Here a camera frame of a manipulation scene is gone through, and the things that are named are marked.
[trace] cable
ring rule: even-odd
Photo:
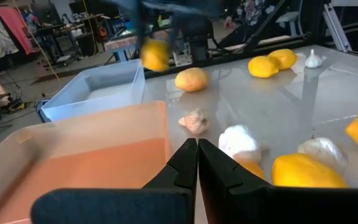
[[[11,80],[12,80],[13,83],[15,84],[16,88],[19,90],[19,93],[20,93],[19,98],[22,98],[22,97],[24,96],[24,97],[26,97],[26,98],[27,98],[28,100],[30,100],[30,101],[33,101],[33,100],[35,100],[35,99],[37,98],[36,96],[33,97],[33,98],[30,98],[30,97],[26,96],[26,95],[23,93],[22,87],[20,87],[19,84],[17,84],[17,81],[12,77],[12,75],[11,75],[8,71],[5,71],[5,73],[11,78]]]
[[[93,40],[93,55],[92,55],[91,57],[93,57],[93,56],[96,55],[96,46],[97,46],[97,43],[96,43],[96,41],[95,41],[95,39],[94,39],[92,23],[91,23],[91,19],[90,19],[89,15],[88,15],[88,8],[86,7],[85,0],[82,0],[82,3],[84,4],[85,13],[86,13],[86,16],[88,16],[89,26],[91,27],[91,35],[92,35],[92,40]]]
[[[16,92],[16,90],[15,90],[15,88],[13,87],[13,85],[12,85],[12,83],[10,83],[10,81],[6,78],[6,77],[3,77],[3,75],[2,75],[2,78],[6,81],[6,84],[5,85],[9,85],[10,86],[10,90],[9,90],[9,92],[11,93],[11,97],[13,98],[13,99],[17,99],[17,97],[19,96],[19,93],[20,93],[20,89],[18,89],[17,88],[17,85],[16,85],[16,88],[19,90],[19,92]]]
[[[17,13],[19,13],[19,15],[21,15],[22,13],[20,12],[20,9],[19,9],[19,7],[18,7],[17,4],[16,4],[16,0],[12,0],[12,2],[13,2],[13,4],[15,5],[15,8],[16,8]],[[24,20],[23,20],[22,22],[23,22],[24,27],[27,29],[27,31],[28,31],[29,34],[31,35],[31,37],[34,39],[34,42],[37,44],[37,46],[38,46],[39,49],[41,50],[42,55],[45,57],[46,61],[48,62],[50,71],[56,76],[57,81],[58,81],[58,84],[59,84],[57,90],[55,90],[55,91],[53,91],[53,92],[51,92],[51,93],[43,93],[42,96],[45,97],[45,96],[54,95],[54,94],[56,94],[56,93],[61,89],[61,87],[62,87],[62,83],[61,83],[61,81],[60,81],[60,77],[59,77],[59,76],[56,74],[56,72],[53,70],[52,65],[50,64],[49,59],[48,59],[46,53],[45,53],[44,50],[41,48],[41,45],[37,42],[37,39],[36,39],[36,38],[34,37],[34,35],[32,34],[31,30],[29,29],[29,26],[26,24],[26,22],[25,22]]]
[[[22,96],[22,88],[16,83],[15,79],[13,79],[13,77],[11,76],[11,74],[9,74],[7,71],[5,71],[5,74],[7,74],[11,80],[13,81],[13,84],[15,84],[16,88],[17,88],[17,91],[15,91],[12,83],[4,76],[2,75],[3,79],[5,79],[5,81],[7,81],[7,84],[12,88],[12,91],[15,93],[15,98],[17,99],[18,97],[21,98]]]

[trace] blurred hand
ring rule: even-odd
[[[234,27],[233,21],[232,21],[232,17],[231,16],[227,16],[226,20],[224,21],[224,28],[225,29],[229,29]]]

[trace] black metal frame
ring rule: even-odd
[[[273,41],[265,44],[258,44],[260,40],[263,39],[269,26],[275,23],[281,12],[285,9],[285,6],[287,6],[290,3],[290,0],[281,0],[277,4],[275,10],[266,18],[266,20],[260,21],[260,24],[256,25],[259,28],[255,31],[254,34],[250,36],[250,38],[247,39],[245,43],[246,47],[244,47],[241,53],[226,54],[224,52],[221,52],[219,54],[213,55],[210,60],[203,61],[203,62],[195,62],[192,63],[191,65],[182,66],[182,67],[175,67],[175,65],[172,64],[170,68],[165,72],[154,72],[151,70],[146,70],[145,77],[155,78],[155,77],[160,77],[162,75],[177,73],[191,67],[208,67],[212,65],[218,65],[221,63],[233,62],[236,60],[242,60],[249,57],[268,54],[271,51],[282,49],[282,48],[295,49],[298,47],[320,44],[323,42],[324,35],[325,35],[324,33],[325,23],[322,17],[323,6],[324,4],[329,2],[329,0],[320,0],[320,1],[305,0],[305,1],[306,3],[311,4],[311,10],[313,10],[314,15],[321,14],[321,16],[317,17],[319,19],[313,21],[311,26],[312,27],[311,32],[308,32],[307,34],[300,35],[297,37],[289,37],[287,39]]]
[[[358,32],[358,22],[349,24],[349,25],[345,25],[342,28],[343,28],[345,34]],[[337,50],[337,48],[333,45],[333,40],[332,40],[331,36],[329,36],[329,37],[323,36],[322,41],[320,41],[318,45]],[[352,51],[348,52],[348,54],[355,55],[358,57],[358,51],[356,51],[354,49]]]

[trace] metal bar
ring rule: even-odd
[[[62,51],[62,48],[60,47],[60,44],[59,44],[59,42],[57,41],[56,36],[55,36],[55,34],[53,33],[53,31],[52,31],[52,34],[50,34],[50,36],[52,37],[52,40],[53,40],[53,43],[55,44],[55,47],[56,47],[56,49],[57,49],[57,52],[60,54],[61,57],[64,56],[63,51]]]
[[[309,45],[309,40],[308,40],[309,37],[311,37],[311,36],[310,35],[302,35],[299,37],[289,38],[289,40],[279,40],[279,41],[272,42],[272,43],[260,44],[249,55],[233,54],[233,55],[223,56],[222,54],[220,54],[220,55],[213,57],[207,61],[195,62],[190,65],[184,65],[184,66],[180,66],[180,67],[172,67],[165,72],[154,72],[151,70],[145,70],[145,78],[148,79],[148,78],[161,77],[164,75],[177,73],[177,72],[180,72],[187,68],[192,68],[192,67],[202,68],[202,67],[208,67],[208,66],[212,66],[212,65],[219,65],[222,63],[233,62],[236,60],[242,60],[242,59],[249,58],[249,57],[255,57],[258,55],[268,54],[273,50],[282,49],[283,47],[286,47],[289,49],[304,47],[304,46]]]
[[[306,1],[307,3],[312,3],[312,15],[313,19],[311,25],[311,34],[313,38],[310,39],[310,44],[317,44],[325,38],[326,26],[324,18],[322,17],[324,11],[324,4],[330,2],[330,0],[320,0],[320,1]]]
[[[318,45],[320,45],[320,46],[322,46],[322,47],[329,48],[329,49],[338,50],[338,49],[335,48],[334,46],[331,46],[331,45],[329,45],[329,44],[327,44],[327,43],[322,43],[322,44],[318,44]],[[349,51],[348,54],[354,55],[354,56],[358,57],[358,51],[355,51],[355,50]]]
[[[249,55],[253,51],[253,49],[258,46],[258,43],[262,39],[266,27],[273,22],[275,23],[275,21],[280,17],[279,12],[284,10],[285,6],[289,5],[289,3],[290,0],[281,0],[277,4],[274,11],[270,15],[268,15],[268,17],[264,21],[261,21],[259,19],[258,23],[255,25],[259,28],[246,40],[244,48],[239,49],[238,52],[242,50],[242,54]]]
[[[127,57],[126,57],[124,51],[125,51],[125,50],[120,50],[120,51],[118,51],[118,60],[119,60],[120,62],[126,62],[126,61],[127,61]]]
[[[358,22],[354,23],[354,24],[349,24],[349,25],[343,26],[342,28],[348,37],[348,34],[351,34],[353,32],[358,32]],[[326,43],[331,43],[331,42],[334,43],[333,37],[331,37],[330,35],[327,35],[323,39],[321,39],[317,44],[324,45]]]
[[[81,56],[81,52],[80,52],[80,50],[79,50],[79,48],[78,48],[78,46],[77,46],[77,43],[76,43],[77,41],[76,41],[75,37],[73,36],[73,34],[71,33],[70,30],[67,31],[66,33],[67,33],[67,36],[68,36],[68,38],[69,38],[71,44],[73,45],[73,48],[74,48],[74,50],[75,50],[76,56],[77,56],[77,57]]]
[[[351,45],[331,4],[324,5],[323,17],[337,49],[345,53],[351,51]]]

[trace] workbench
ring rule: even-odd
[[[45,27],[37,29],[37,32],[35,33],[36,36],[41,38],[41,41],[42,41],[43,45],[45,46],[45,49],[47,50],[48,56],[50,57],[50,61],[52,62],[53,65],[56,64],[57,60],[53,56],[52,50],[48,46],[46,37],[49,36],[49,35],[52,37],[52,42],[56,46],[56,50],[59,53],[59,56],[63,57],[64,54],[63,54],[62,48],[60,47],[60,44],[57,41],[57,38],[56,38],[56,35],[55,35],[55,32],[54,32],[55,29],[61,29],[63,26],[65,26],[65,25],[64,24],[59,24],[59,25],[54,25],[54,26],[45,26]]]
[[[154,32],[153,36],[155,39],[167,39],[168,30],[159,30]],[[127,36],[118,36],[115,39],[112,39],[104,44],[106,51],[110,51],[112,54],[117,55],[117,61],[126,62],[127,57],[125,55],[125,50],[135,49],[136,48],[137,37],[134,33],[130,33]]]
[[[323,64],[305,68],[314,49]],[[314,137],[327,137],[348,156],[344,177],[358,188],[358,146],[344,132],[358,115],[358,57],[317,45],[295,49],[297,63],[269,79],[254,78],[247,69],[249,59],[204,68],[209,72],[207,88],[184,93],[175,87],[176,74],[146,80],[143,102],[162,100],[167,107],[171,148],[187,138],[205,138],[218,145],[219,135],[230,125],[246,124],[268,149],[260,163],[271,182],[274,159],[296,152],[298,145]],[[178,120],[195,108],[207,111],[208,130],[192,135]],[[196,223],[206,223],[198,186]]]
[[[70,26],[70,27],[64,27],[64,28],[61,28],[60,29],[60,32],[65,32],[75,50],[75,54],[76,54],[76,57],[80,57],[81,56],[81,52],[80,52],[80,49],[78,48],[77,46],[77,43],[76,43],[76,39],[75,37],[73,36],[73,34],[71,33],[73,30],[77,30],[77,29],[81,29],[83,26],[85,26],[84,23],[82,24],[78,24],[78,25],[75,25],[75,26]]]

